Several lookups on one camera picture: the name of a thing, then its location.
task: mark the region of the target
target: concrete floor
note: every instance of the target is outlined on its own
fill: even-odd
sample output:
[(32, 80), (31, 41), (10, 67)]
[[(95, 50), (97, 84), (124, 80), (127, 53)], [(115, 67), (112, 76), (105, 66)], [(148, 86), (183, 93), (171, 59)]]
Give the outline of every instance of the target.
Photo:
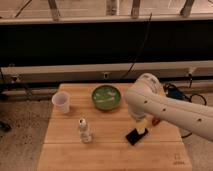
[(0, 131), (0, 171), (34, 171), (46, 133), (50, 101), (0, 103), (0, 120), (12, 131)]
[[(203, 94), (213, 106), (213, 93)], [(51, 114), (50, 101), (0, 103), (0, 120), (12, 131), (0, 131), (0, 171), (35, 171)], [(183, 140), (193, 171), (213, 170), (213, 143), (196, 135)]]
[[(0, 0), (0, 16), (13, 18), (28, 0)], [(106, 16), (109, 0), (56, 0), (61, 17)], [(185, 0), (141, 0), (140, 14), (179, 14)], [(117, 14), (130, 15), (132, 0), (117, 0)], [(213, 13), (208, 0), (195, 0), (192, 13)], [(51, 18), (48, 0), (33, 0), (19, 18)]]

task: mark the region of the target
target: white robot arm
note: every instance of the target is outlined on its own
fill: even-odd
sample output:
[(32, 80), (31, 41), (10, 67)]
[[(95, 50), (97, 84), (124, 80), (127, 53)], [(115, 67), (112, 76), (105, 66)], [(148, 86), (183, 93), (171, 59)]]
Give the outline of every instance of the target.
[(213, 141), (213, 108), (160, 96), (160, 86), (149, 73), (137, 79), (125, 94), (131, 116), (140, 121), (149, 113)]

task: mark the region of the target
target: small bottle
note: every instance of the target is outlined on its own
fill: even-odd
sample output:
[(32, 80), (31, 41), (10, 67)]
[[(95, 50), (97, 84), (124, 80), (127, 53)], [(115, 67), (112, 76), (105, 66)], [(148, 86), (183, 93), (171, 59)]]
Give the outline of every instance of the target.
[(92, 141), (92, 135), (89, 129), (89, 126), (86, 122), (86, 119), (81, 118), (79, 120), (79, 133), (80, 138), (83, 143), (88, 143)]

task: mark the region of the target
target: black phone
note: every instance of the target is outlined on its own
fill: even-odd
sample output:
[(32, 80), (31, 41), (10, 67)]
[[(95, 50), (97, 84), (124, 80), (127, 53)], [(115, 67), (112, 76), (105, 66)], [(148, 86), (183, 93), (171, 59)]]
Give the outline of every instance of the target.
[(129, 134), (126, 135), (126, 139), (131, 145), (135, 145), (141, 138), (143, 138), (148, 133), (148, 130), (145, 129), (143, 134), (139, 134), (136, 129), (133, 129)]

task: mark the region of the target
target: green bowl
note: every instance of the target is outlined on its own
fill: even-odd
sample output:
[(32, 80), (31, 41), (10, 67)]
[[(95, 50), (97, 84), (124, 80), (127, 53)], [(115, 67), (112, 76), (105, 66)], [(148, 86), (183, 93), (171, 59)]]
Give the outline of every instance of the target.
[(100, 110), (112, 110), (118, 107), (121, 99), (119, 90), (110, 85), (97, 87), (92, 93), (92, 101)]

